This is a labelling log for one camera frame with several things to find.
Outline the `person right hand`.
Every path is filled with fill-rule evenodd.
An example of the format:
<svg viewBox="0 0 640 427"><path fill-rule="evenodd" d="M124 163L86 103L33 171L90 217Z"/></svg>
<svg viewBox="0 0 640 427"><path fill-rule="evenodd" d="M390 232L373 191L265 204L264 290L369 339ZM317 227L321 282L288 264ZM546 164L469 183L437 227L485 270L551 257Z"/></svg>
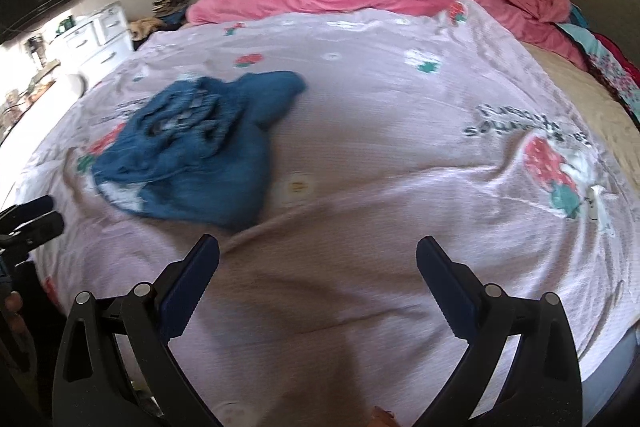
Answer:
<svg viewBox="0 0 640 427"><path fill-rule="evenodd" d="M375 407L371 413L368 427L399 427L395 415L391 411L386 411L382 407Z"/></svg>

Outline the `person left hand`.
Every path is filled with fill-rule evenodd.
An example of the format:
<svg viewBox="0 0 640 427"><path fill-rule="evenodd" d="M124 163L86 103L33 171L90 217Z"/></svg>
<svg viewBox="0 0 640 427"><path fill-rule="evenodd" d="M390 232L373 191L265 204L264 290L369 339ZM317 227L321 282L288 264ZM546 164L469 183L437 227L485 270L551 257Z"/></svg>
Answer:
<svg viewBox="0 0 640 427"><path fill-rule="evenodd" d="M23 300L19 293L11 291L4 299L4 309L6 309L6 321L8 321L10 329L15 334L23 334L26 331L26 325L20 311L23 306Z"/></svg>

